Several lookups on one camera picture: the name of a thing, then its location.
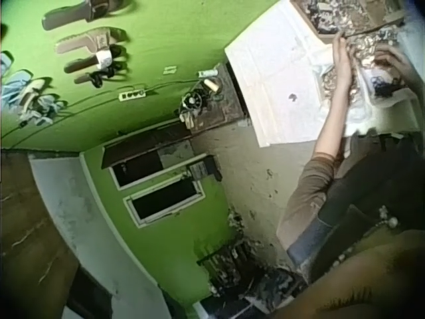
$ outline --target hand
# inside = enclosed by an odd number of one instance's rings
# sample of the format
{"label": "hand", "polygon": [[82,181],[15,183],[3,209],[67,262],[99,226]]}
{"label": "hand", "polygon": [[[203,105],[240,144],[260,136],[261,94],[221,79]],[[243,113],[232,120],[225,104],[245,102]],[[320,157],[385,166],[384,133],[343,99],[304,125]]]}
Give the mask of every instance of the hand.
{"label": "hand", "polygon": [[377,45],[375,61],[395,67],[410,88],[422,88],[423,82],[420,75],[409,59],[397,48],[390,45]]}
{"label": "hand", "polygon": [[353,69],[347,52],[347,40],[342,36],[343,32],[340,31],[333,39],[333,63],[337,71],[337,89],[349,91],[353,83]]}

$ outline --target green wall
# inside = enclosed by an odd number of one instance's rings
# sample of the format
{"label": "green wall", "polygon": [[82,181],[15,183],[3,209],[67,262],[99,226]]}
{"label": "green wall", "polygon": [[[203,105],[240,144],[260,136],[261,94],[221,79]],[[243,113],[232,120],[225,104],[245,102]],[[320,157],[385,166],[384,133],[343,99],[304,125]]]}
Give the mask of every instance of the green wall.
{"label": "green wall", "polygon": [[[111,140],[119,130],[131,132],[174,117],[181,96],[192,84],[164,86],[155,96],[124,103],[118,102],[118,92],[194,79],[197,71],[222,61],[225,46],[277,0],[129,0],[132,5],[111,17],[52,31],[42,28],[46,12],[81,2],[2,0],[1,22],[7,32],[1,50],[15,59],[7,76],[27,69],[33,78],[51,78],[43,93],[68,102],[66,113],[52,126],[17,129],[17,115],[2,110],[3,147],[84,151]],[[121,28],[129,37],[123,43],[128,53],[126,77],[101,89],[75,85],[75,75],[63,72],[67,62],[87,57],[88,51],[54,52],[58,40],[95,27]],[[177,72],[163,75],[166,66],[177,66]]]}
{"label": "green wall", "polygon": [[228,205],[222,186],[213,177],[202,180],[206,198],[171,217],[138,229],[123,198],[178,175],[177,169],[151,181],[118,191],[110,172],[100,169],[103,147],[84,153],[93,182],[117,230],[147,271],[184,306],[209,295],[208,277],[197,266],[198,254],[211,252],[231,237]]}

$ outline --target eyelashes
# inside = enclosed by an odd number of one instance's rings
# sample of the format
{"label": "eyelashes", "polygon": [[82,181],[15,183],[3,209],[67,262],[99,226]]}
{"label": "eyelashes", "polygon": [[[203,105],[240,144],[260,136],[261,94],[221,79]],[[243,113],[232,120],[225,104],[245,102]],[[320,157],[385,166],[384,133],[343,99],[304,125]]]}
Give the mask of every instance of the eyelashes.
{"label": "eyelashes", "polygon": [[363,288],[359,291],[355,291],[352,295],[346,299],[334,299],[329,304],[320,308],[319,311],[332,311],[344,307],[354,306],[357,304],[370,304],[372,301],[372,290],[370,288]]}

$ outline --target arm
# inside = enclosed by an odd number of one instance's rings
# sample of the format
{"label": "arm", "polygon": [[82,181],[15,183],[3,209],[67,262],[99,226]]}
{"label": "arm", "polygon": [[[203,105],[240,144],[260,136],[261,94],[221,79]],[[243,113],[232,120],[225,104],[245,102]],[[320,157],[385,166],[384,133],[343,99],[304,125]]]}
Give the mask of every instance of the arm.
{"label": "arm", "polygon": [[287,249],[309,225],[325,202],[325,192],[333,181],[333,164],[343,137],[349,107],[349,91],[353,81],[347,43],[339,33],[333,42],[333,59],[337,70],[337,88],[312,159],[305,165],[296,190],[282,216],[277,236]]}
{"label": "arm", "polygon": [[331,108],[314,147],[313,158],[335,160],[344,134],[345,119],[349,107],[349,91],[353,83],[353,71],[347,52],[347,41],[338,33],[333,41],[333,62],[337,70],[337,87],[333,93]]}

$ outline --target white baseboard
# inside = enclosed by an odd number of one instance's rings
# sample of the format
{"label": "white baseboard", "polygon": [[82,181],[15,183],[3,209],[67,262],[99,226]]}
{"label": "white baseboard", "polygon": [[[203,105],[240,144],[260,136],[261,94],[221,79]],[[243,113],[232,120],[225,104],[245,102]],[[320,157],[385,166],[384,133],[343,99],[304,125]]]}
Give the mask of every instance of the white baseboard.
{"label": "white baseboard", "polygon": [[104,207],[104,204],[102,203],[102,200],[99,197],[99,193],[96,189],[96,186],[94,185],[92,176],[90,175],[90,170],[88,169],[86,159],[84,158],[84,154],[80,153],[80,162],[82,166],[82,170],[84,172],[84,175],[86,176],[88,187],[90,188],[90,191],[93,194],[94,200],[96,201],[96,204],[99,207],[100,213],[103,215],[104,219],[106,220],[106,223],[108,224],[109,228],[111,229],[112,233],[114,234],[115,238],[117,239],[118,243],[121,245],[122,249],[127,253],[127,255],[132,259],[132,261],[136,264],[136,266],[140,269],[140,271],[146,275],[146,277],[156,286],[158,286],[157,281],[148,273],[146,268],[140,263],[140,261],[137,259],[137,257],[133,254],[131,249],[127,246],[126,242],[121,237],[120,233],[116,229],[114,223],[112,222],[110,216],[106,212],[106,209]]}

